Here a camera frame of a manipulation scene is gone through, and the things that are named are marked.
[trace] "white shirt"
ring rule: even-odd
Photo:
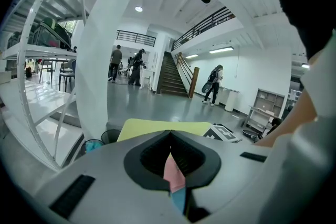
[[[223,79],[223,71],[220,70],[217,72],[217,80],[216,80],[216,83],[221,83],[222,82],[222,79]]]

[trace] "white sneakers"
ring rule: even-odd
[[[209,101],[202,101],[203,104],[209,104]]]

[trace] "ceiling light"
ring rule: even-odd
[[[187,56],[186,58],[189,59],[189,58],[194,58],[194,57],[197,57],[197,56],[198,56],[197,54],[193,54],[193,55]]]
[[[233,50],[233,47],[226,47],[218,50],[211,50],[209,51],[211,54],[216,54],[217,52],[222,52],[222,51],[228,51],[228,50]]]

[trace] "person's arm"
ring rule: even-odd
[[[222,70],[218,72],[218,78],[219,78],[219,80],[223,79],[223,71]]]
[[[312,65],[321,52],[322,51],[319,51],[315,54],[308,63]],[[273,132],[259,140],[255,145],[272,147],[279,136],[293,133],[298,126],[313,121],[316,116],[314,105],[308,92],[304,89],[299,100],[285,120]]]

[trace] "walking person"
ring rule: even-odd
[[[121,62],[122,53],[120,51],[121,46],[117,45],[117,48],[112,52],[110,68],[109,68],[109,81],[112,80],[112,83],[115,83],[115,78],[118,74],[119,64]]]
[[[218,65],[214,70],[211,71],[211,74],[208,78],[208,82],[211,82],[211,88],[208,90],[208,92],[205,94],[204,101],[202,101],[203,104],[209,104],[208,102],[208,97],[209,94],[214,91],[214,94],[212,96],[212,104],[211,106],[215,105],[215,101],[217,98],[218,90],[219,90],[219,85],[223,79],[223,66]]]
[[[146,53],[144,49],[139,50],[139,52],[134,56],[132,75],[128,81],[128,85],[141,86],[140,84],[140,66],[142,65],[142,54]]]

